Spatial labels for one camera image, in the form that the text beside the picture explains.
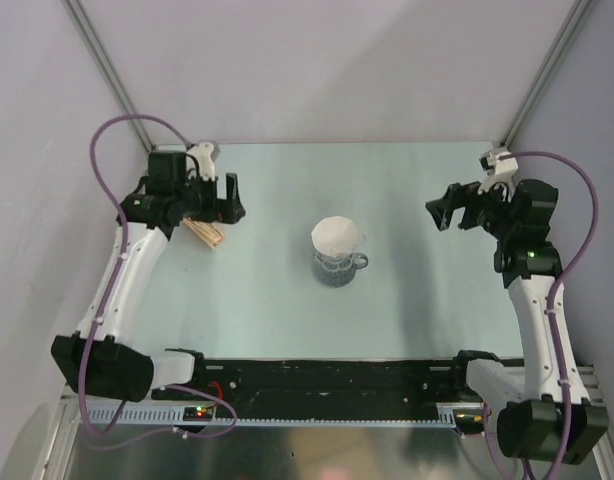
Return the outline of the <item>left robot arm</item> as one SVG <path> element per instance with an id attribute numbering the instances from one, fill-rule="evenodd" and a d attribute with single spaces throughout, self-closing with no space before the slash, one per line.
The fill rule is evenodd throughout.
<path id="1" fill-rule="evenodd" d="M 226 196 L 218 196 L 218 155 L 213 142 L 149 154 L 146 175 L 120 204 L 112 254 L 89 309 L 74 334 L 56 336 L 51 346 L 74 392 L 139 402 L 169 384 L 188 399 L 207 391 L 209 376 L 195 366 L 198 353 L 142 353 L 135 327 L 154 267 L 181 222 L 235 224 L 246 214 L 236 174 L 226 175 Z"/>

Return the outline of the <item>clear glass dripper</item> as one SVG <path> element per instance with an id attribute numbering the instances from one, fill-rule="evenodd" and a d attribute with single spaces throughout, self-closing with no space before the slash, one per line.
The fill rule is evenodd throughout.
<path id="1" fill-rule="evenodd" d="M 367 255 L 359 251 L 363 244 L 362 235 L 322 238 L 314 244 L 313 256 L 326 270 L 363 269 L 369 263 Z"/>

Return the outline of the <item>glass coffee server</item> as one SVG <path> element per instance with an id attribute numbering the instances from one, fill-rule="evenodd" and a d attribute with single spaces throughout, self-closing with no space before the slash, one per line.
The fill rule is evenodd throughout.
<path id="1" fill-rule="evenodd" d="M 364 253 L 351 253 L 331 257 L 319 252 L 313 254 L 312 270 L 316 279 L 328 287 L 340 288 L 351 283 L 359 270 L 368 266 Z"/>

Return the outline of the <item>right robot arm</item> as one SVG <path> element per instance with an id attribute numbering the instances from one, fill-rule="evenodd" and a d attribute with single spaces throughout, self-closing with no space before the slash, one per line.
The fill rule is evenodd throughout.
<path id="1" fill-rule="evenodd" d="M 555 187 L 529 179 L 510 197 L 478 182 L 454 183 L 425 208 L 440 231 L 462 210 L 460 229 L 480 227 L 496 239 L 494 269 L 516 313 L 523 350 L 522 378 L 492 353 L 461 351 L 459 369 L 448 378 L 451 393 L 463 401 L 478 395 L 493 409 L 506 457 L 578 465 L 607 432 L 609 418 L 592 403 L 569 342 L 563 268 L 547 239 L 557 202 Z"/>

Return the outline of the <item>white paper coffee filter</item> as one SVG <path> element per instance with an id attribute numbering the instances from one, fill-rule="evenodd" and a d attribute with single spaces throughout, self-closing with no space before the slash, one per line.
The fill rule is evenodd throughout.
<path id="1" fill-rule="evenodd" d="M 354 253 L 362 238 L 356 224 L 343 216 L 323 218 L 311 231 L 315 251 L 332 258 Z"/>

